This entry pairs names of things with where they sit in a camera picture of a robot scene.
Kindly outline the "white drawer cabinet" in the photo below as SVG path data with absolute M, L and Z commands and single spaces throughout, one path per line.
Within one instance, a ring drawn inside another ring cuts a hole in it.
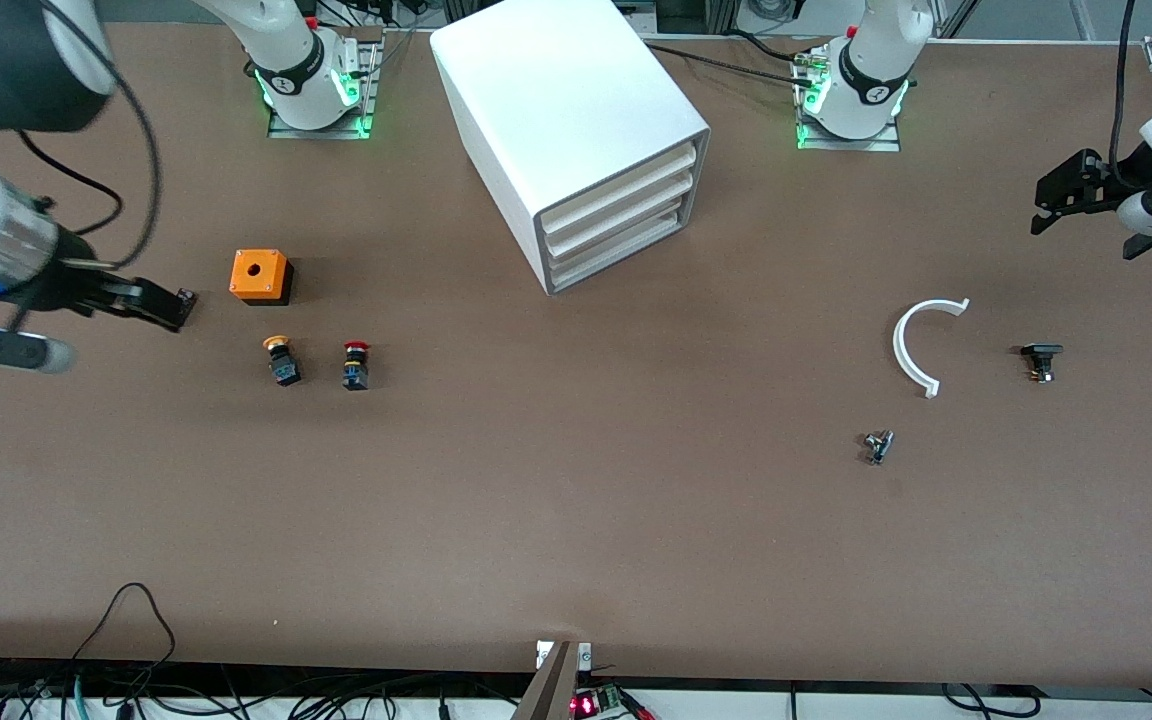
M 544 211 L 694 142 L 679 232 L 690 222 L 710 127 L 613 0 L 499 0 L 435 29 L 430 50 L 468 159 L 543 291 Z

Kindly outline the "black flat-headed switch part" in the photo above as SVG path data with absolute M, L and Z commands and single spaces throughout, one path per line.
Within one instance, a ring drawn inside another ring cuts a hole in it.
M 1028 372 L 1034 382 L 1053 381 L 1053 359 L 1064 351 L 1056 343 L 1029 343 L 1020 347 L 1020 356 L 1028 363 Z

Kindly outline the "orange switch enclosure box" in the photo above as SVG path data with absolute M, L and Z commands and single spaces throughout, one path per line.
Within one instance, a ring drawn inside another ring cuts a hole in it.
M 291 304 L 294 265 L 276 249 L 238 249 L 233 255 L 228 290 L 250 306 Z

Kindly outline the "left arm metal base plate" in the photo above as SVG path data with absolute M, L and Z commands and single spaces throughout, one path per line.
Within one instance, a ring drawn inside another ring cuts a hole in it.
M 908 85 L 901 88 L 897 100 L 881 131 L 865 138 L 849 138 L 831 131 L 820 120 L 820 109 L 826 105 L 833 88 L 841 88 L 841 82 L 832 78 L 829 68 L 828 45 L 812 47 L 805 53 L 797 53 L 791 60 L 791 79 L 806 81 L 805 88 L 795 88 L 795 127 L 796 145 L 799 150 L 831 150 L 859 152 L 897 152 L 901 149 L 899 138 L 897 114 L 901 109 L 902 94 Z

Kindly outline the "white curved plastic piece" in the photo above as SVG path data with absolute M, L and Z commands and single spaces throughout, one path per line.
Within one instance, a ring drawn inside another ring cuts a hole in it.
M 927 313 L 927 311 L 937 311 L 937 313 L 945 313 L 950 316 L 964 314 L 969 306 L 972 305 L 970 300 L 924 300 L 914 304 L 905 310 L 904 314 L 901 314 L 895 327 L 893 327 L 893 333 L 890 338 L 893 357 L 904 373 L 905 378 L 910 379 L 923 389 L 924 397 L 937 397 L 940 395 L 941 382 L 937 378 L 929 376 L 924 370 L 916 364 L 914 361 L 914 355 L 910 353 L 908 347 L 908 340 L 905 340 L 905 331 L 908 331 L 911 319 L 915 314 Z

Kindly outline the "circuit board with red light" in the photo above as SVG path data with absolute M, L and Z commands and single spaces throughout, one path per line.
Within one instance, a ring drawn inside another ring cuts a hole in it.
M 570 717 L 571 720 L 658 720 L 617 684 L 594 685 L 573 694 Z

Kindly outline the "orange-capped push button switch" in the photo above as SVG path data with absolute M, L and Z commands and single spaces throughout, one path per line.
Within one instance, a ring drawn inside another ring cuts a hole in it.
M 291 340 L 289 338 L 283 336 L 283 334 L 275 334 L 275 336 L 266 338 L 262 342 L 262 346 L 270 354 L 270 372 L 278 386 L 288 387 L 301 382 L 300 365 L 296 357 L 291 354 Z

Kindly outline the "brown angled stand post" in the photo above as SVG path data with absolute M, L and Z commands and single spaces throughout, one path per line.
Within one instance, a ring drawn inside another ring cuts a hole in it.
M 541 665 L 509 720 L 573 720 L 570 705 L 582 661 L 579 642 L 552 642 L 538 655 Z

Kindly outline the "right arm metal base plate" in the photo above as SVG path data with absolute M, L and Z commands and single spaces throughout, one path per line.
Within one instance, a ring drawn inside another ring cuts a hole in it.
M 268 108 L 268 137 L 296 138 L 296 141 L 367 141 L 372 135 L 376 115 L 381 65 L 387 59 L 387 40 L 382 35 L 376 38 L 357 38 L 338 35 L 333 41 L 326 40 L 333 29 L 319 28 L 314 35 L 324 41 L 323 69 L 306 88 L 306 94 L 317 104 L 339 109 L 332 123 L 319 128 L 300 128 L 287 122 L 279 113 L 283 103 L 270 94 L 270 88 L 262 85 L 262 101 Z

